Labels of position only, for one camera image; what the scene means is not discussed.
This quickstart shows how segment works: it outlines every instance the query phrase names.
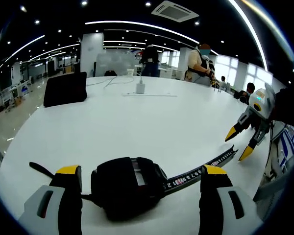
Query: black chair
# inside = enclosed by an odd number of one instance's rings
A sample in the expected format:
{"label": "black chair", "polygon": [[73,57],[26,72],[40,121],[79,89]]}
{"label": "black chair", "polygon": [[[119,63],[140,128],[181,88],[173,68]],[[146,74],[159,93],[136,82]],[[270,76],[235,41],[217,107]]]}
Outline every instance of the black chair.
{"label": "black chair", "polygon": [[83,102],[86,97],[86,72],[67,74],[48,80],[44,106]]}

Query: white power adapter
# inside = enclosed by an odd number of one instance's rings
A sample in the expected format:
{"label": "white power adapter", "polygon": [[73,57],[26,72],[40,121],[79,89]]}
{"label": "white power adapter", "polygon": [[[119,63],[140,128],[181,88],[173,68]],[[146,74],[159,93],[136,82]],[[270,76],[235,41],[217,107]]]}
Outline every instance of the white power adapter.
{"label": "white power adapter", "polygon": [[144,94],[145,93],[145,84],[141,80],[139,80],[139,83],[136,84],[136,94]]}

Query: ceiling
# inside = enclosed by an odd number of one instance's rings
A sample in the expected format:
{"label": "ceiling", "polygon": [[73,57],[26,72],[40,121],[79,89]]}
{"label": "ceiling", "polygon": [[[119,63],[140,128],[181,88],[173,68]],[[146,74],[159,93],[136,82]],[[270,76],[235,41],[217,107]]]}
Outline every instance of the ceiling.
{"label": "ceiling", "polygon": [[[9,4],[0,1],[0,65],[13,52],[35,38],[45,35],[44,38],[30,44],[13,56],[1,69],[15,63],[17,58],[19,61],[27,61],[43,53],[43,50],[49,51],[76,44],[79,39],[82,39],[84,33],[93,33],[96,30],[104,33],[105,41],[145,43],[147,40],[149,43],[152,42],[155,45],[175,50],[187,47],[186,45],[196,46],[196,43],[178,35],[141,25],[123,23],[85,25],[86,22],[107,20],[133,21],[164,27],[201,43],[207,43],[219,54],[232,57],[237,54],[240,61],[263,67],[258,47],[251,33],[241,16],[227,0],[173,0],[173,2],[199,14],[199,17],[181,23],[151,14],[153,9],[163,0],[151,0],[151,7],[145,7],[145,2],[144,0],[116,2],[88,0],[88,4],[83,7],[81,0],[15,0]],[[294,64],[289,61],[273,34],[260,18],[242,2],[238,0],[236,2],[239,3],[255,27],[264,49],[269,71],[273,73],[274,77],[287,84],[289,80],[294,79],[292,72]],[[262,4],[279,23],[294,48],[294,24],[290,25],[283,21],[288,6],[282,11],[277,6],[267,4],[266,1],[263,1]],[[25,6],[26,13],[20,10],[20,5]],[[35,25],[36,19],[40,20],[39,25]],[[119,43],[105,43],[105,46],[118,45]]]}

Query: air conditioning unit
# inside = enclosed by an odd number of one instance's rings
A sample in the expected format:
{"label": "air conditioning unit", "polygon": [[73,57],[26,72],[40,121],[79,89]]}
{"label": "air conditioning unit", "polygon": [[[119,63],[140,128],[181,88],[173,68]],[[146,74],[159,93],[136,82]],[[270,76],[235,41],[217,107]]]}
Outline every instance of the air conditioning unit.
{"label": "air conditioning unit", "polygon": [[199,14],[171,1],[164,1],[161,3],[152,11],[152,14],[165,17],[176,22],[187,21],[199,16]]}

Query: measuring tape blade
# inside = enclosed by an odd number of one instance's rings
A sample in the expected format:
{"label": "measuring tape blade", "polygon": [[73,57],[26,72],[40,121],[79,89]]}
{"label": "measuring tape blade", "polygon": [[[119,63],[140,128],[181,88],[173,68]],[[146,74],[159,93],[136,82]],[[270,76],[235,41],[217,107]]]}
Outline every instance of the measuring tape blade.
{"label": "measuring tape blade", "polygon": [[[228,150],[226,150],[224,153],[220,154],[213,160],[207,162],[205,165],[213,165],[213,166],[218,166],[222,167],[225,164],[227,164],[231,159],[233,159],[235,153],[238,150],[233,150],[232,146]],[[188,171],[186,173],[180,174],[178,176],[169,178],[168,181],[166,182],[166,190],[165,190],[165,195],[169,195],[171,193],[177,192],[183,188],[186,188],[198,181],[201,180],[201,168],[203,165],[200,167],[197,167],[191,171]]]}

